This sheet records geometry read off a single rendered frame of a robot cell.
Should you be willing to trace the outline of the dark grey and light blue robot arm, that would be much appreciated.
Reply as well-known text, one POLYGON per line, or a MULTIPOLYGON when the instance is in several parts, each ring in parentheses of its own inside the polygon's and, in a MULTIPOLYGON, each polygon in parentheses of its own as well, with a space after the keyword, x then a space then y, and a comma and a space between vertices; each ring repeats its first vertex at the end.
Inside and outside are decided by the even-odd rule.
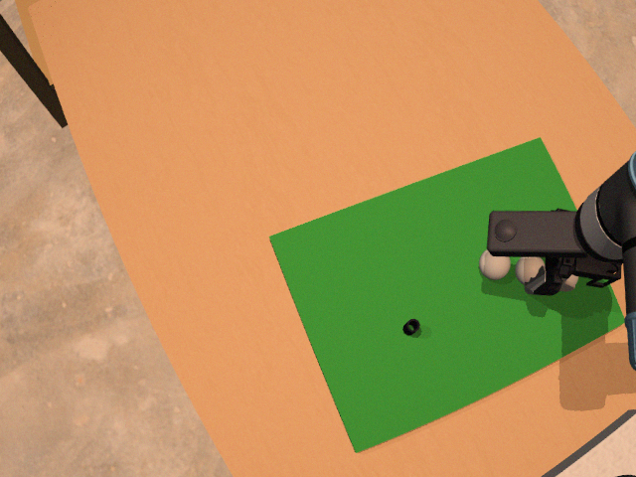
MULTIPOLYGON (((587 258, 576 237, 576 212, 493 211, 487 249, 492 256, 587 258)), ((586 198, 580 224, 586 241, 598 254, 623 258, 624 323, 629 362, 636 371, 636 151, 586 198)))

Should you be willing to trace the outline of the green golf mat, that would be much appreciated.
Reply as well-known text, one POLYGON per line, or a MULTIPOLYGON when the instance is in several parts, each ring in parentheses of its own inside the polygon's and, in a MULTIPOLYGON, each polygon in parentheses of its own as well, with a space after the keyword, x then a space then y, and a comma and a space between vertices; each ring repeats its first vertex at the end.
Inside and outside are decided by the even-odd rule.
POLYGON ((356 452, 624 324, 611 284, 528 294, 520 257, 481 273, 492 211, 556 209, 577 211, 539 137, 269 237, 356 452))

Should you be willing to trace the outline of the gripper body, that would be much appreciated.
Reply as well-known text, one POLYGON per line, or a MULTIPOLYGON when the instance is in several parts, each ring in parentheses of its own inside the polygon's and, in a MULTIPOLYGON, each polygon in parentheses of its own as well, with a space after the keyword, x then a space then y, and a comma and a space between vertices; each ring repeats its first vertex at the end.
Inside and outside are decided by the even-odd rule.
POLYGON ((586 285, 602 288, 621 279, 623 258, 609 259, 601 256, 594 249, 591 248, 584 237, 580 224, 580 213, 583 203, 580 205, 576 212, 574 223, 575 232, 582 248, 587 253, 590 253, 592 257, 590 255, 588 255, 588 258, 546 257, 546 273, 548 276, 554 276, 557 272, 558 274, 561 274, 561 278, 566 279, 570 278, 571 275, 586 275, 586 278, 592 279, 587 282, 586 285), (596 257, 596 259, 594 259, 594 257, 596 257), (606 279, 608 281, 604 283, 597 282, 601 279, 606 279))

